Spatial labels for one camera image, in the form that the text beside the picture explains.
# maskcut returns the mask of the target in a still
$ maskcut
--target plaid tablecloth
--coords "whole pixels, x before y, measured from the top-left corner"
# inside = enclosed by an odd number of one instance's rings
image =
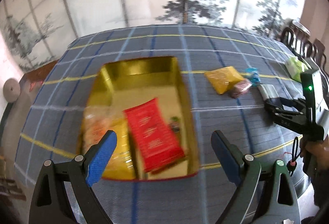
[[[210,135],[220,129],[243,153],[262,161],[289,156],[295,133],[268,118],[257,88],[235,100],[218,95],[204,71],[234,66],[258,68],[262,83],[273,84],[281,97],[302,97],[284,61],[292,55],[283,44],[250,33],[210,26],[159,25],[104,31],[72,42],[43,84],[22,130],[15,168],[34,188],[46,159],[74,157],[83,109],[94,78],[104,63],[148,56],[176,56],[188,86],[200,152],[200,171],[186,179],[157,182],[101,180],[93,189],[114,223],[215,223],[235,190],[218,165]],[[303,180],[299,165],[292,180]],[[69,198],[81,218],[72,189]],[[260,191],[255,195],[255,202]],[[250,211],[255,210],[255,203]]]

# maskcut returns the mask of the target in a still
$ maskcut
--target human hand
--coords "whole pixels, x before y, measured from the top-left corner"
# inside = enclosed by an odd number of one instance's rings
[[[304,149],[300,157],[304,157],[306,151],[315,156],[317,168],[319,170],[329,169],[329,137],[327,136],[323,142],[308,141],[305,145],[303,138],[300,140],[299,147]]]

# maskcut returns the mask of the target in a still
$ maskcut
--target red snack package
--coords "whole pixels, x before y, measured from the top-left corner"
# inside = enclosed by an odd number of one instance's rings
[[[124,113],[144,160],[146,173],[185,156],[175,134],[161,118],[157,98],[124,110]]]
[[[248,79],[236,83],[231,90],[231,97],[234,99],[238,98],[240,95],[245,94],[251,86],[252,83]]]

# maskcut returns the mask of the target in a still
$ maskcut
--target round beige object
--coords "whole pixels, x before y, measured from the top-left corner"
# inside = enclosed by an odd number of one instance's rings
[[[3,85],[3,96],[6,101],[13,103],[17,100],[20,94],[19,82],[14,78],[9,78]]]

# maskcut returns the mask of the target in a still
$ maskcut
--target pink wrapped snack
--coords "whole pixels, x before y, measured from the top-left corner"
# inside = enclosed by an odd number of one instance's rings
[[[238,98],[240,95],[245,94],[251,86],[252,83],[249,79],[244,79],[236,83],[231,90],[231,97],[234,99]]]

